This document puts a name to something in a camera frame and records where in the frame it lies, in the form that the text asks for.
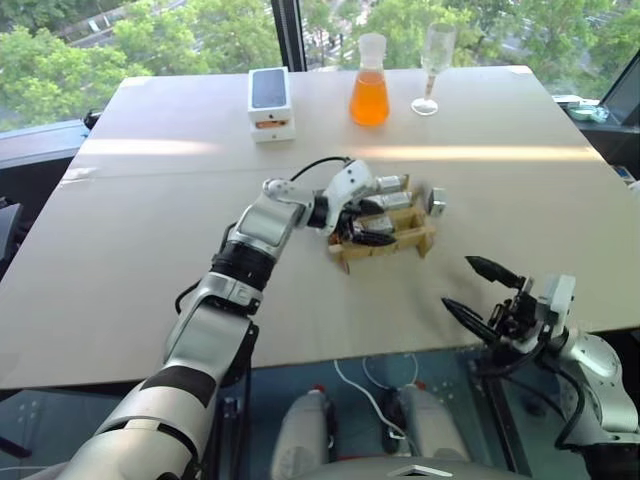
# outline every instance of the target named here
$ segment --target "wine glass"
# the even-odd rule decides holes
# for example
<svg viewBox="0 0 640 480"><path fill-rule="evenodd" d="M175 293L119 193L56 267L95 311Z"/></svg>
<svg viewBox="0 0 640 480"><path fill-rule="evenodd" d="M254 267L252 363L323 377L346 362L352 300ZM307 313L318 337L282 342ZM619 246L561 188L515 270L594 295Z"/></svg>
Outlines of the wine glass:
<svg viewBox="0 0 640 480"><path fill-rule="evenodd" d="M438 104L431 98L436 75L451 66L453 49L456 44L456 28L446 23L432 23L427 29L422 50L422 68L427 72L427 88L424 97L411 102L411 109L418 115L433 115Z"/></svg>

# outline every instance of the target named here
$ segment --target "window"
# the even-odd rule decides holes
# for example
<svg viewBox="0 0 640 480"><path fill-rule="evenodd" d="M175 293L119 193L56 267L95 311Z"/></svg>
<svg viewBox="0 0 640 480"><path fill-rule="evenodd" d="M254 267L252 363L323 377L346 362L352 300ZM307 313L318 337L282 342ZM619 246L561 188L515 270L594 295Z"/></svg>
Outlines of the window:
<svg viewBox="0 0 640 480"><path fill-rule="evenodd" d="M0 131L82 118L127 76L278 65L269 0L1 0Z"/></svg>
<svg viewBox="0 0 640 480"><path fill-rule="evenodd" d="M458 28L454 65L526 64L551 94L601 99L640 47L640 0L300 0L309 70L357 68L357 39L387 37L385 68L420 66L434 21Z"/></svg>

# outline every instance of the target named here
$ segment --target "white cable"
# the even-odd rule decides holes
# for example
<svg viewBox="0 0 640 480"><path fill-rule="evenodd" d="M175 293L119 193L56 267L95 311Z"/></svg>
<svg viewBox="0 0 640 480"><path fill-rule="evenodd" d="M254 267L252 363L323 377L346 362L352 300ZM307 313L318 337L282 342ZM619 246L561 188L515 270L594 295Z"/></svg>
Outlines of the white cable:
<svg viewBox="0 0 640 480"><path fill-rule="evenodd" d="M6 467L0 468L0 472L11 472L14 470L44 470L45 468L49 468L51 465L46 467Z"/></svg>
<svg viewBox="0 0 640 480"><path fill-rule="evenodd" d="M338 360L334 360L333 361L333 366L336 369L336 373L338 374L338 376L342 379L342 381L344 383L346 383L348 385L351 385L352 387L354 387L357 390L360 390L364 394L364 396L367 397L367 399L371 403L371 406L375 410L376 415L378 416L380 421L382 423L384 423L386 426L388 426L389 428L391 428L392 430L395 430L396 433L398 433L398 434L402 435L404 438L406 438L407 442L409 442L409 445L411 445L413 450L415 452L418 452L418 449L416 448L416 444L413 443L413 440L411 440L411 438L409 438L409 436L404 432L404 430L402 430L400 427L398 427L395 423L393 423L390 420L388 420L382 414L382 411L380 410L380 407L378 406L378 402L376 402L376 400L373 398L373 396L371 396L371 394L364 387L358 385L356 382L354 382L352 380L349 380L347 377L344 376L344 373L342 373L342 370L340 369L340 365L338 364Z"/></svg>
<svg viewBox="0 0 640 480"><path fill-rule="evenodd" d="M413 385L418 380L418 369L419 369L418 359L416 358L414 353L407 353L405 357L411 357L411 359L413 360L413 377L411 378L411 382L408 383L408 385ZM391 387L387 385L383 385L382 383L378 382L375 378L373 378L373 375L371 375L371 372L369 372L369 369L367 368L368 359L369 357L364 357L362 359L362 371L364 372L365 377L367 377L367 379L371 383L373 383L376 387L381 388L383 390L391 390Z"/></svg>

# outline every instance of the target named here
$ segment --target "floor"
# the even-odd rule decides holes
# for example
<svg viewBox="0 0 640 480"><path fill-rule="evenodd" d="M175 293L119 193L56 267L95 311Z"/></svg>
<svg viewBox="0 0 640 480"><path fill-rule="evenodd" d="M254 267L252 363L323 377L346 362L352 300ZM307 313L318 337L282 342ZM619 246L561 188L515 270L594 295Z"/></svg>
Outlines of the floor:
<svg viewBox="0 0 640 480"><path fill-rule="evenodd" d="M418 353L418 379L451 410L474 461L505 468L495 431L492 431L492 420L483 409L477 408L478 392L474 395L468 380L468 361L475 355L476 352L468 350ZM414 372L413 361L406 355L376 357L368 364L376 379L392 386L406 384ZM343 360L341 367L348 378L365 386L374 396L380 394L381 390L365 378L361 359ZM262 369L253 374L248 478L268 478L281 419L290 404L315 384L325 387L336 406L338 456L383 453L379 444L380 427L372 408L362 393L341 382L331 362ZM532 399L515 388L507 388L506 392L534 477L588 478L579 457L553 450L553 439L560 429L553 412L542 416L528 413L525 407ZM234 394L239 394L237 387L222 393ZM17 480L34 473L34 470L2 471L5 467L45 466L68 460L118 401L99 395L25 391L2 402L0 434L32 449L33 455L21 462L0 453L0 480Z"/></svg>

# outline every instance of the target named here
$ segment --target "wooden holder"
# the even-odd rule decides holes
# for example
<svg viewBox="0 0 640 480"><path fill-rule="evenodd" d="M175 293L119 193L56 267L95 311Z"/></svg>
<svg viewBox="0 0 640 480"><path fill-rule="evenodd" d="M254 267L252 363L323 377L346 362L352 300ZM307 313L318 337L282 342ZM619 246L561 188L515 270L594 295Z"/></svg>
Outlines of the wooden holder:
<svg viewBox="0 0 640 480"><path fill-rule="evenodd" d="M338 262L344 271L349 273L349 261L358 258L374 257L378 255L390 255L409 247L416 247L421 258L433 245L435 227L428 224L427 212L419 206L411 206L401 210L390 210L385 213L393 223L396 242L384 247L369 247L366 245L356 245L351 242L340 242L337 235L329 237L329 253ZM380 215L371 217L361 217L358 220L366 224L367 221L379 218Z"/></svg>

